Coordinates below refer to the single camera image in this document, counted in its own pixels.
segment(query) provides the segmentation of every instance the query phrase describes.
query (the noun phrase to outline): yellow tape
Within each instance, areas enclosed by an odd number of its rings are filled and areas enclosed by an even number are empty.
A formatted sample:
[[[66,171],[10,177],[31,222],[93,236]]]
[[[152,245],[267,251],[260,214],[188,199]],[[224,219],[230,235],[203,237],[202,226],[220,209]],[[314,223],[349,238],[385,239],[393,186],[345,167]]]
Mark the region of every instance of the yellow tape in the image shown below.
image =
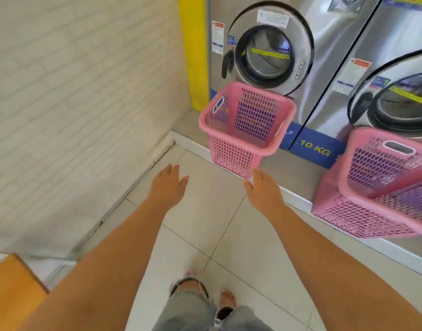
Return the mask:
[[[403,90],[403,89],[401,89],[399,87],[396,87],[396,86],[391,86],[389,89],[392,92],[395,92],[398,95],[401,95],[403,97],[406,97],[407,99],[411,99],[412,101],[415,101],[415,102],[418,102],[418,103],[421,103],[422,104],[422,97],[420,97],[420,96],[417,96],[415,94],[409,93],[409,92],[407,92],[407,91],[405,91],[405,90]]]
[[[257,53],[259,55],[267,55],[268,57],[274,57],[274,58],[280,58],[280,59],[289,59],[289,55],[285,55],[282,53],[275,53],[275,52],[269,52],[269,51],[263,51],[263,50],[258,50],[258,49],[254,49],[254,48],[249,48],[249,50],[252,53]]]

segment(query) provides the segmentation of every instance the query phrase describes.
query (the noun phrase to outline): washing machine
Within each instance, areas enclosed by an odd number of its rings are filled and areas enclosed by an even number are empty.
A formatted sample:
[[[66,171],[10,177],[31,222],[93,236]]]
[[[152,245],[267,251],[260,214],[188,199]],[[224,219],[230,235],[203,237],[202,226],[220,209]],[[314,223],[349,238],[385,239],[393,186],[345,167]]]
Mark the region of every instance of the washing machine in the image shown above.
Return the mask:
[[[329,168],[359,126],[422,142],[422,0],[383,0],[291,152]]]
[[[297,105],[289,149],[380,0],[208,0],[211,98],[231,81]]]

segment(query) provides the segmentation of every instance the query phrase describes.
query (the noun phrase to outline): washing machine door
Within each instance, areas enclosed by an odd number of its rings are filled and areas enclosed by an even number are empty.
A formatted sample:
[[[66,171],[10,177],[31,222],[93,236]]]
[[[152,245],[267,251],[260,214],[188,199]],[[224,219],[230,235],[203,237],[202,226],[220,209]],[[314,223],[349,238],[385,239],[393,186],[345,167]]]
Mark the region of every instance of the washing machine door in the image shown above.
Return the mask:
[[[294,91],[310,71],[314,41],[305,19],[280,2],[265,1],[239,14],[226,36],[222,77],[280,95]]]
[[[422,137],[422,51],[371,75],[349,102],[349,121]]]

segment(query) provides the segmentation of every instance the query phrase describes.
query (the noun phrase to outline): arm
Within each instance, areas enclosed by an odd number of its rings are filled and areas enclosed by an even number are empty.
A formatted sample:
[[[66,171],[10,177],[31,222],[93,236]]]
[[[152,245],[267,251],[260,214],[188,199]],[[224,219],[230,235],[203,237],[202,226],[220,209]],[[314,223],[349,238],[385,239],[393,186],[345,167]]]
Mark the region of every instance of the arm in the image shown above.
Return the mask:
[[[288,208],[274,180],[245,181],[252,205],[271,222],[328,331],[422,330],[422,314],[375,273]]]
[[[19,331],[122,331],[167,211],[189,177],[167,166],[131,216],[85,256]]]

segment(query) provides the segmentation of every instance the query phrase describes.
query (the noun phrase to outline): gray jeans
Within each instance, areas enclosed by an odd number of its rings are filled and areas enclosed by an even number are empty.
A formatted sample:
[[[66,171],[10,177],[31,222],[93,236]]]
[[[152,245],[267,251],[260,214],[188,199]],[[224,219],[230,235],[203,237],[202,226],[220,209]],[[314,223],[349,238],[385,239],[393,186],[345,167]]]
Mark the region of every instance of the gray jeans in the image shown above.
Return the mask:
[[[203,293],[179,291],[172,295],[153,331],[211,331],[216,306]],[[273,331],[245,306],[237,307],[225,318],[222,331]]]

